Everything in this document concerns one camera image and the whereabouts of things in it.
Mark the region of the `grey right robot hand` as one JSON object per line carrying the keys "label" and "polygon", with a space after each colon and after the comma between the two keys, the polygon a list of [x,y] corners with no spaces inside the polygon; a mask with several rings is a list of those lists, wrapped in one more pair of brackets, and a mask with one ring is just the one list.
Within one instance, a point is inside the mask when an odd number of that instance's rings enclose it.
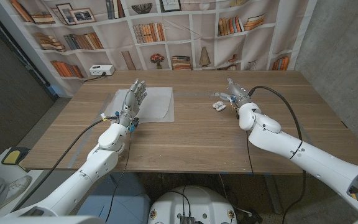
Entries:
{"label": "grey right robot hand", "polygon": [[227,78],[229,93],[213,93],[213,96],[217,96],[224,101],[234,103],[236,108],[240,108],[246,103],[250,103],[250,97],[248,91],[246,91],[239,84],[235,83],[231,78]]}

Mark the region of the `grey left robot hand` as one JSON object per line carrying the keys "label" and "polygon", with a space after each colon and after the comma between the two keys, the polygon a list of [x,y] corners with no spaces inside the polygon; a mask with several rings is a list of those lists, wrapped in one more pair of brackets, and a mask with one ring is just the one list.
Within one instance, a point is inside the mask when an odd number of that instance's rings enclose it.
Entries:
{"label": "grey left robot hand", "polygon": [[119,124],[128,127],[137,116],[140,106],[147,96],[145,81],[136,79],[129,88],[122,104],[122,110],[119,115]]}

